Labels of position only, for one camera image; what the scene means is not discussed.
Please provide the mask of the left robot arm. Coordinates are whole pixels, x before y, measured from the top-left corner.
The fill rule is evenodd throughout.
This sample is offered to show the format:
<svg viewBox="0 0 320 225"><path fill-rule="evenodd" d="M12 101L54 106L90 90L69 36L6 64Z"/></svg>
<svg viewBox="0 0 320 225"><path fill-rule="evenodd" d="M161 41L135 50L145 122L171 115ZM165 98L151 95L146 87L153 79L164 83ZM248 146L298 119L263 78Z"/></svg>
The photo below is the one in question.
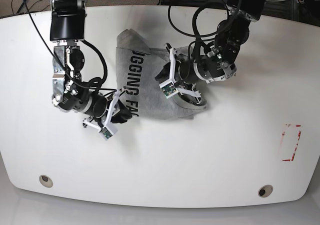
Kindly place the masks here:
<svg viewBox="0 0 320 225"><path fill-rule="evenodd" d="M164 96L179 96L188 103L200 105L203 100L196 84L222 82L235 75L236 58L250 35L249 26L260 19L266 0L227 0L224 3L227 18L215 32L201 35L197 26L198 15L212 6L200 6L192 17L190 35L195 40L183 55L166 43L169 62L155 77Z"/></svg>

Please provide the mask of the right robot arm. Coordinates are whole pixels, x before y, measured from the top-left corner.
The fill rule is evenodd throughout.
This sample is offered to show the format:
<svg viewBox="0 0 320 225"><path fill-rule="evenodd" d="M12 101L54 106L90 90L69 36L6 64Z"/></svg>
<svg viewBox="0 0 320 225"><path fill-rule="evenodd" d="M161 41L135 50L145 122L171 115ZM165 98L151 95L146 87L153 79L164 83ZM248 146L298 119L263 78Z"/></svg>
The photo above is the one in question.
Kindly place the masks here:
<svg viewBox="0 0 320 225"><path fill-rule="evenodd" d="M108 77L108 68L102 53L85 40L87 0L50 0L51 25L49 39L56 45L52 51L52 103L63 112L75 111L87 115L84 127L92 127L105 139L118 131L115 124L125 123L131 113L119 100L126 90L106 89L101 92ZM83 81L81 71L85 57L78 42L98 55L103 73L101 77Z"/></svg>

